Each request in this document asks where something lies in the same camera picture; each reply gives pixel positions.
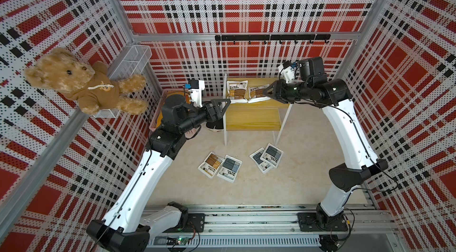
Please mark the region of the brown coffee bag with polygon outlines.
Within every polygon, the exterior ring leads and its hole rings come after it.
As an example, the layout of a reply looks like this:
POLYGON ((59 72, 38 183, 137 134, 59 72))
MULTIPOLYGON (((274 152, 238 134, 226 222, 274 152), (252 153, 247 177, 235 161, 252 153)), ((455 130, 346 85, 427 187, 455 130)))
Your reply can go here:
POLYGON ((232 104, 245 104, 248 100, 245 98, 248 88, 248 81, 227 81, 228 99, 232 104))
POLYGON ((208 178, 214 178, 217 176, 217 173, 222 167, 224 161, 224 157, 218 156, 214 152, 210 152, 204 161, 198 166, 198 170, 208 178))
POLYGON ((269 86, 270 86, 269 84, 265 84, 265 85, 255 86, 255 87, 249 87, 248 88, 248 93, 249 93, 248 103, 253 104, 253 103, 268 101, 270 99, 270 97, 266 96, 263 92, 269 86))

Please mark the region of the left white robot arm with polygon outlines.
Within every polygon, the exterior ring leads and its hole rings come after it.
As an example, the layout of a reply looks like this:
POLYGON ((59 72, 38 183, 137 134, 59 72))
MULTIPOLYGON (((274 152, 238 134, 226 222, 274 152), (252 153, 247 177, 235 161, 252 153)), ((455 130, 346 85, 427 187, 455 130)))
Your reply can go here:
POLYGON ((188 226, 188 209, 176 202, 142 219, 146 204, 160 178, 171 166, 188 138, 186 132, 205 122, 223 119, 230 105, 228 99, 213 99, 199 107, 186 102, 182 95, 167 97, 162 106, 160 126, 148 139, 148 149, 125 190, 101 220, 92 220, 86 229, 94 240, 92 250, 143 252, 150 239, 168 229, 188 226))

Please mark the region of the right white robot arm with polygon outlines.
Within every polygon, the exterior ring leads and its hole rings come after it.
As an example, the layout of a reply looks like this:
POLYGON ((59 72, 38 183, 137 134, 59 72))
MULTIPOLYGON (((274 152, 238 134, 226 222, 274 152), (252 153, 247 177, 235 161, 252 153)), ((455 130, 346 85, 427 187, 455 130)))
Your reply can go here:
POLYGON ((304 102, 320 108, 336 134, 344 163, 329 171, 332 185, 317 206, 320 217, 339 216, 353 191, 388 168, 362 132, 348 85, 342 79, 328 79, 321 57, 283 63, 278 80, 264 94, 283 104, 304 102))

